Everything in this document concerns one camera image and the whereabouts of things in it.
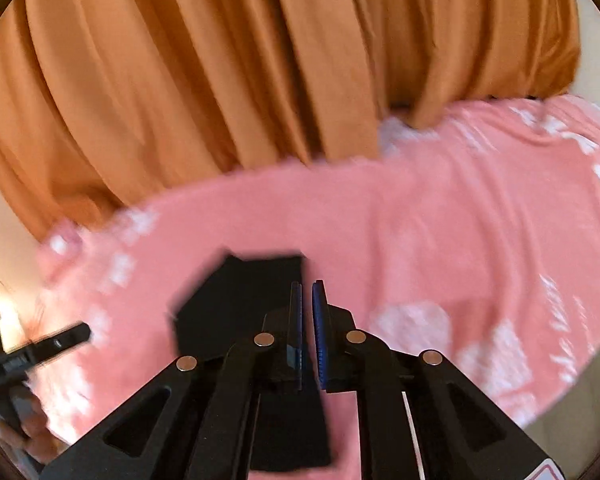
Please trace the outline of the person's left hand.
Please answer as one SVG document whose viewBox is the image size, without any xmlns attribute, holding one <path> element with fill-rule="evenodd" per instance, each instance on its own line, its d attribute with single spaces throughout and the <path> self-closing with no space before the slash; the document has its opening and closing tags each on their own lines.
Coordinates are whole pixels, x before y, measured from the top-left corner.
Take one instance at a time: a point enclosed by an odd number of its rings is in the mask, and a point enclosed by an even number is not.
<svg viewBox="0 0 600 480">
<path fill-rule="evenodd" d="M 27 386 L 0 394 L 0 441 L 43 466 L 67 448 L 48 428 L 41 401 Z"/>
</svg>

